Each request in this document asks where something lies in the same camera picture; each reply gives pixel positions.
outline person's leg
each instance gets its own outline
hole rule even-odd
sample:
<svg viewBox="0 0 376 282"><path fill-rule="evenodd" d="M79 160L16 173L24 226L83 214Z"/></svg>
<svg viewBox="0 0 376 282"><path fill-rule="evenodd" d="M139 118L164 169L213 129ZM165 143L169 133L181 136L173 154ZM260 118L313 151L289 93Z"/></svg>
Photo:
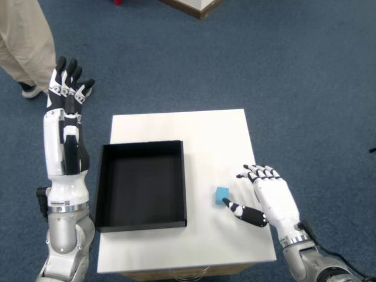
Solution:
<svg viewBox="0 0 376 282"><path fill-rule="evenodd" d="M22 96L25 98L34 98L41 90L36 87L35 82L24 71L22 66L12 56L0 36L0 66L8 73L22 88Z"/></svg>
<svg viewBox="0 0 376 282"><path fill-rule="evenodd" d="M48 93L56 55L53 37L38 1L0 0L0 36L29 77L27 82L25 76L21 77L23 80L15 80L34 83ZM8 65L6 71L9 73L9 70L12 72Z"/></svg>
<svg viewBox="0 0 376 282"><path fill-rule="evenodd" d="M9 74L15 81L23 82L27 85L35 85L35 82L24 71L22 66L12 56L5 45L4 40L0 36L0 66Z"/></svg>

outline wooden furniture base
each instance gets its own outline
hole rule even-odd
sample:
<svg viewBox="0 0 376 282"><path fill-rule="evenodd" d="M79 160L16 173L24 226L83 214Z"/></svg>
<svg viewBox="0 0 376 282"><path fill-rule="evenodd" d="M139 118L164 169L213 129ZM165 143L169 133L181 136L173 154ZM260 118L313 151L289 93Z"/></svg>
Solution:
<svg viewBox="0 0 376 282"><path fill-rule="evenodd" d="M168 4L175 9L181 10L182 12L187 13L197 19L205 18L212 10L214 10L215 8L217 8L220 4L224 2L224 0L214 0L212 3L210 3L208 6L206 6L204 9L200 11L184 3L181 3L178 0L159 0L159 1L165 4Z"/></svg>
<svg viewBox="0 0 376 282"><path fill-rule="evenodd" d="M144 272L125 272L121 275L137 281L150 281L174 278L198 278L202 276L217 276L237 274L253 264L238 264L232 266L211 266L209 268L184 268L174 270L144 271Z"/></svg>

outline robotic arm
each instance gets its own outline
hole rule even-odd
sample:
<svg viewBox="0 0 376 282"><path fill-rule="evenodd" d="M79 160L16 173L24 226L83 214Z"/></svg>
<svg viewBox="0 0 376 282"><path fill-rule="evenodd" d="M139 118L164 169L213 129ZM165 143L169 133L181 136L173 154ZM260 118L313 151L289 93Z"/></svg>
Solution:
<svg viewBox="0 0 376 282"><path fill-rule="evenodd" d="M52 73L43 120L46 166L52 186L37 190L39 204L47 202L49 223L49 256L38 282L83 281L95 233L85 186L89 155L81 128L82 104L94 80L77 83L82 69L74 59L65 66L66 59L61 57Z"/></svg>
<svg viewBox="0 0 376 282"><path fill-rule="evenodd" d="M244 165L248 172L237 178L248 178L263 211L240 206L223 198L236 217L253 225L273 225L283 247L291 275L298 282L360 282L347 265L319 253L313 232L300 221L299 211L285 180L269 166Z"/></svg>

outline silver metal forearm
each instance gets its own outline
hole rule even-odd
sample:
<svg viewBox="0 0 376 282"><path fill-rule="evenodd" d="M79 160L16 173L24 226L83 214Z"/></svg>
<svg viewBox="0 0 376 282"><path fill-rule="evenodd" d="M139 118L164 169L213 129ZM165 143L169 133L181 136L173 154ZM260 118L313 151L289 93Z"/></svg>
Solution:
<svg viewBox="0 0 376 282"><path fill-rule="evenodd" d="M45 281L83 281L88 268L94 225L89 208L69 213L50 213L46 244L49 257L37 279Z"/></svg>
<svg viewBox="0 0 376 282"><path fill-rule="evenodd" d="M320 254L311 240L291 244L283 254L298 282L360 282L342 261Z"/></svg>

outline open black box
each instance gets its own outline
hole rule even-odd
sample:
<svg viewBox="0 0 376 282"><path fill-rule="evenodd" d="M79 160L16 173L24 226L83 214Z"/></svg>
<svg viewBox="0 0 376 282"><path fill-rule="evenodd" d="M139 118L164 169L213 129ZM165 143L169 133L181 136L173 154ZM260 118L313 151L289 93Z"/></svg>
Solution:
<svg viewBox="0 0 376 282"><path fill-rule="evenodd" d="M182 141L103 145L95 199L101 232L187 226Z"/></svg>

